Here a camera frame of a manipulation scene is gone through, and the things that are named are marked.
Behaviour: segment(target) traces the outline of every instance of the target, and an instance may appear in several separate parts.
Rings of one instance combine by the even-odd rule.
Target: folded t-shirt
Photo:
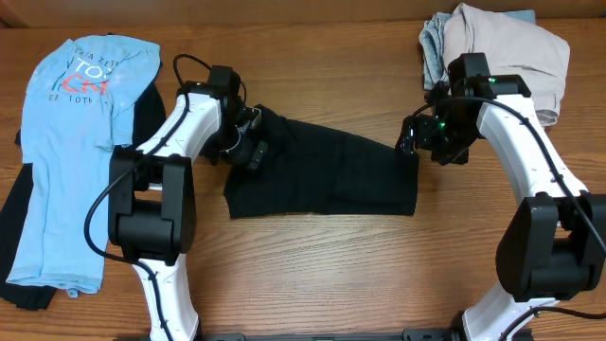
[[[486,55],[492,75],[520,75],[541,125],[557,122],[570,58],[564,39],[503,13],[461,4],[444,27],[444,65],[470,52]]]
[[[155,78],[160,47],[124,36],[66,41],[36,67],[27,85],[21,142],[33,164],[33,191],[7,279],[94,294],[103,257],[86,243],[84,217],[108,185],[114,145],[133,138],[134,103]],[[91,223],[91,238],[108,239],[107,199]]]

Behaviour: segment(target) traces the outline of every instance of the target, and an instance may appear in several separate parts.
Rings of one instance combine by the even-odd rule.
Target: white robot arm
[[[169,341],[169,337],[190,341],[199,336],[200,321],[191,304],[186,270],[196,224],[192,164],[204,154],[213,164],[223,157],[254,170],[262,157],[262,147],[253,151],[247,137],[260,122],[260,114],[245,107],[238,96],[240,85],[231,68],[213,66],[206,83],[185,83],[173,112],[150,140],[136,152],[119,151],[112,158],[110,180],[132,168],[141,155],[149,155],[148,162],[110,192],[110,241],[122,247],[126,260],[143,263],[155,273],[152,279],[134,265],[148,303],[152,341]],[[161,190],[162,202],[134,198],[134,190],[147,189]]]
[[[519,207],[497,249],[499,281],[455,319],[451,330],[407,330],[404,340],[410,336],[416,341],[415,335],[436,331],[434,335],[444,340],[512,340],[533,317],[529,311],[555,306],[597,286],[604,253],[572,202],[581,203],[582,214],[592,217],[603,239],[606,200],[590,195],[565,166],[519,76],[491,76],[483,54],[461,55],[449,65],[449,73],[450,89],[439,84],[428,97],[434,115],[415,113],[406,118],[396,149],[413,153],[423,148],[442,165],[464,164],[469,146],[478,137],[486,138],[497,152]],[[568,238],[555,238],[559,227],[570,231]],[[530,333],[519,337],[532,340]]]

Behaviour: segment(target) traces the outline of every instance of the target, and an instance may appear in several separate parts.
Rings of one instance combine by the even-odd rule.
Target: black cable
[[[174,74],[177,77],[177,80],[179,81],[179,84],[181,86],[183,86],[183,81],[181,80],[181,75],[179,74],[179,70],[177,68],[177,61],[181,58],[190,58],[190,59],[202,64],[203,66],[205,66],[207,69],[210,70],[210,66],[208,66],[207,63],[199,60],[196,57],[190,56],[188,54],[180,54],[180,55],[175,56],[174,60],[172,61],[172,67],[174,69]],[[160,139],[160,142],[158,142],[158,144],[155,147],[153,147],[149,152],[143,154],[143,156],[141,156],[141,158],[139,158],[134,163],[134,165],[132,165],[128,170],[125,170],[123,173],[121,173],[117,177],[117,179],[114,180],[114,182],[112,182],[107,188],[105,188],[101,192],[101,194],[98,196],[98,198],[95,200],[95,202],[89,208],[88,213],[86,213],[86,219],[84,220],[84,239],[86,240],[86,243],[88,244],[88,246],[96,254],[102,256],[103,258],[109,259],[109,260],[115,260],[115,261],[120,261],[120,262],[124,262],[127,264],[136,265],[136,266],[140,267],[141,269],[143,269],[148,274],[148,280],[151,281],[151,285],[153,286],[153,294],[155,296],[155,305],[156,305],[156,310],[158,312],[158,318],[160,319],[160,327],[162,329],[164,329],[164,332],[166,333],[167,339],[169,341],[172,341],[172,336],[170,335],[167,321],[164,319],[164,313],[162,311],[162,302],[160,301],[160,289],[158,288],[158,281],[155,277],[155,273],[151,270],[151,268],[149,266],[147,266],[145,263],[143,263],[139,260],[137,260],[137,261],[127,260],[123,257],[113,255],[113,254],[107,253],[107,252],[99,249],[93,243],[93,240],[91,239],[90,225],[91,225],[91,220],[93,219],[93,215],[95,214],[95,211],[97,210],[98,206],[101,204],[103,199],[105,199],[105,197],[112,190],[112,188],[114,188],[120,181],[122,181],[124,178],[126,178],[128,175],[130,175],[134,170],[136,170],[142,163],[144,163],[146,160],[148,160],[150,157],[152,157],[156,152],[158,152],[169,141],[170,137],[177,131],[177,129],[179,129],[179,127],[181,126],[181,123],[183,123],[183,121],[185,120],[185,118],[187,116],[187,113],[189,112],[189,95],[188,94],[185,94],[185,100],[186,100],[186,105],[183,108],[183,113],[181,114],[179,119],[175,122],[175,124],[172,126],[172,128],[170,128],[170,130],[167,132],[167,134],[164,135],[164,137],[162,137]]]
[[[584,319],[592,319],[592,320],[601,320],[606,319],[606,313],[603,314],[588,314],[581,313],[570,309],[558,308],[558,307],[532,307],[527,312],[520,315],[520,317],[516,318],[510,325],[505,329],[505,331],[499,337],[499,341],[507,341],[508,336],[516,329],[520,324],[526,321],[527,318],[532,315],[537,315],[539,312],[554,312],[560,314],[567,314],[570,316],[584,318]]]
[[[498,101],[492,100],[492,99],[483,99],[483,98],[476,98],[476,97],[447,98],[447,99],[441,99],[441,100],[437,101],[436,107],[438,107],[440,105],[448,104],[448,103],[465,102],[465,101],[483,102],[483,103],[497,106],[497,107],[507,111],[508,113],[512,114],[514,117],[518,118],[520,120],[520,122],[522,122],[522,124],[524,124],[528,128],[528,130],[530,131],[532,136],[537,141],[537,144],[539,145],[539,148],[541,149],[543,157],[545,158],[545,161],[547,162],[549,169],[553,173],[555,181],[558,183],[558,185],[560,186],[561,190],[564,192],[566,197],[568,197],[568,199],[572,202],[573,206],[575,207],[575,210],[577,211],[577,213],[579,214],[581,219],[585,222],[587,229],[590,231],[590,233],[595,238],[596,242],[599,244],[600,248],[604,252],[604,255],[606,255],[606,245],[604,245],[604,240],[602,240],[599,237],[599,234],[597,233],[596,228],[592,224],[589,217],[587,217],[587,214],[585,213],[585,211],[580,206],[579,202],[577,201],[577,198],[572,194],[572,192],[570,191],[570,188],[568,188],[568,186],[566,186],[566,184],[564,183],[563,176],[558,172],[558,168],[556,167],[555,163],[553,162],[553,159],[551,158],[551,155],[549,154],[547,147],[545,146],[543,140],[539,136],[539,133],[537,133],[537,131],[532,126],[532,124],[530,124],[529,119],[526,117],[523,117],[520,113],[515,111],[513,108],[507,106],[506,104],[503,104],[501,102],[498,102]],[[431,105],[429,105],[429,104],[423,105],[412,116],[413,117],[418,116],[422,111],[424,111],[425,109],[428,109],[429,107],[431,107]],[[509,334],[513,330],[515,330],[520,324],[524,323],[524,321],[527,318],[531,317],[534,314],[536,315],[538,312],[555,312],[555,313],[560,313],[560,314],[568,314],[568,315],[571,315],[574,317],[585,318],[585,319],[594,319],[594,320],[606,319],[606,313],[588,314],[588,313],[581,313],[581,312],[573,311],[570,309],[564,309],[564,308],[558,308],[558,307],[533,307],[533,308],[530,308],[524,314],[520,315],[518,318],[516,318],[501,334],[499,341],[506,341],[508,339]]]
[[[422,107],[418,108],[416,112],[413,113],[413,115],[411,115],[411,117],[417,117],[419,116],[422,112],[424,112],[425,110],[431,108],[432,105],[427,103],[425,105],[423,105]]]
[[[244,92],[244,99],[242,100],[242,108],[246,109],[246,99],[248,98],[248,91],[246,91],[246,84],[244,84],[243,80],[240,80],[240,84],[242,84],[242,91]]]
[[[179,61],[182,58],[188,58],[193,61],[196,61],[196,62],[202,64],[205,68],[207,68],[208,71],[210,71],[210,65],[208,65],[201,59],[198,59],[192,55],[188,55],[187,53],[181,53],[181,54],[176,55],[174,57],[174,59],[172,60],[172,68],[174,69],[174,75],[177,77],[177,80],[179,81],[179,86],[181,86],[181,87],[183,87],[183,80],[181,80],[181,74],[179,74],[179,69],[177,67],[177,61]]]

